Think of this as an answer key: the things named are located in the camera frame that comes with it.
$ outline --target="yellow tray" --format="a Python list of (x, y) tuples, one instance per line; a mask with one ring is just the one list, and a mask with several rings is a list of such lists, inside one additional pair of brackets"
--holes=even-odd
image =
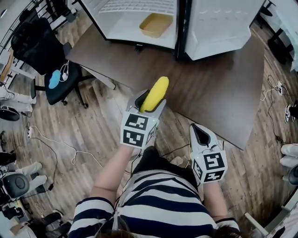
[(140, 24), (140, 29), (144, 35), (159, 38), (172, 22), (173, 17), (170, 15), (151, 13)]

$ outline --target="wooden table top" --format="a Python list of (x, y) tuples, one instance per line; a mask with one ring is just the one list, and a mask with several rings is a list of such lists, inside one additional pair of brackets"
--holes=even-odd
[(251, 134), (262, 91), (264, 45), (252, 36), (237, 51), (191, 62), (171, 53), (105, 41), (92, 25), (67, 59), (136, 91), (169, 78), (167, 105), (244, 149)]

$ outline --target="white wire shelf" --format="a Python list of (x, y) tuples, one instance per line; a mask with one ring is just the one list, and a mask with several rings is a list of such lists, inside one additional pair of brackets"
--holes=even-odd
[(99, 13), (111, 12), (150, 12), (174, 15), (175, 0), (109, 0)]

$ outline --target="open refrigerator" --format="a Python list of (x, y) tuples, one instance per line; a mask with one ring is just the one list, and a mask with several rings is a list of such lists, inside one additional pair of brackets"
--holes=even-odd
[[(78, 0), (104, 39), (156, 46), (198, 60), (242, 48), (264, 0)], [(153, 13), (171, 16), (160, 37), (140, 25)]]

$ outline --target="striped shirt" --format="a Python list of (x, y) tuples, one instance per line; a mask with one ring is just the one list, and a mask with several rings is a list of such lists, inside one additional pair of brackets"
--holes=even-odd
[(134, 174), (114, 207), (104, 198), (86, 198), (74, 212), (69, 238), (95, 238), (99, 232), (123, 229), (135, 237), (208, 238), (222, 225), (239, 230), (234, 219), (215, 222), (197, 189), (168, 171)]

